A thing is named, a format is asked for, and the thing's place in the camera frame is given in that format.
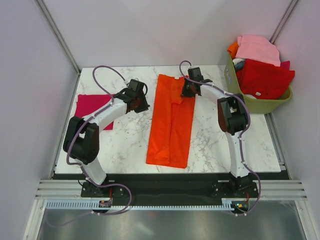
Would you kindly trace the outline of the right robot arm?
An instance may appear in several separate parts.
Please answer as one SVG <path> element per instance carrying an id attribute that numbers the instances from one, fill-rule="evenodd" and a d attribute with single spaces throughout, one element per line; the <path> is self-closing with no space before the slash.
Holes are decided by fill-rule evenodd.
<path id="1" fill-rule="evenodd" d="M 245 163 L 244 133 L 250 127 L 251 117 L 243 97 L 215 86 L 203 77 L 199 67 L 190 67 L 187 75 L 182 76 L 182 97 L 198 95 L 216 103 L 218 125 L 226 135 L 230 155 L 230 179 L 223 184 L 222 192 L 235 197 L 258 197 L 259 188 L 253 181 L 253 176 L 258 175 Z"/>

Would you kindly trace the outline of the orange t shirt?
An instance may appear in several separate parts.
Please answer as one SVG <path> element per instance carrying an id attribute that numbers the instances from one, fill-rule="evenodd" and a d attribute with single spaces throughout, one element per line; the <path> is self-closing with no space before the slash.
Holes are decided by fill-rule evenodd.
<path id="1" fill-rule="evenodd" d="M 182 97 L 185 80 L 159 74 L 146 163 L 185 169 L 188 165 L 195 97 Z"/>

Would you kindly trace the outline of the magenta t shirt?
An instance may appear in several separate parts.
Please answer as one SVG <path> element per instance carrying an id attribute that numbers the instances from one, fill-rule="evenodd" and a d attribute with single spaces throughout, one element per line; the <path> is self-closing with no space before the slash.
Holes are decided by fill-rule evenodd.
<path id="1" fill-rule="evenodd" d="M 79 94 L 74 116 L 83 118 L 103 107 L 110 100 L 111 97 L 107 94 Z"/>

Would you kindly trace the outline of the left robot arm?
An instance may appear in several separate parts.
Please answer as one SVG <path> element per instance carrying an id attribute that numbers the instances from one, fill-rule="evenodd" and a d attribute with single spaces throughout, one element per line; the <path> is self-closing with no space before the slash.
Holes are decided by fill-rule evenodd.
<path id="1" fill-rule="evenodd" d="M 84 117 L 74 116 L 68 122 L 62 146 L 66 152 L 66 163 L 81 167 L 86 179 L 93 183 L 92 191 L 99 197 L 106 196 L 110 191 L 107 174 L 98 159 L 100 133 L 114 120 L 131 111 L 138 114 L 148 110 L 147 93 L 148 87 L 144 82 L 131 79 L 105 105 Z"/>

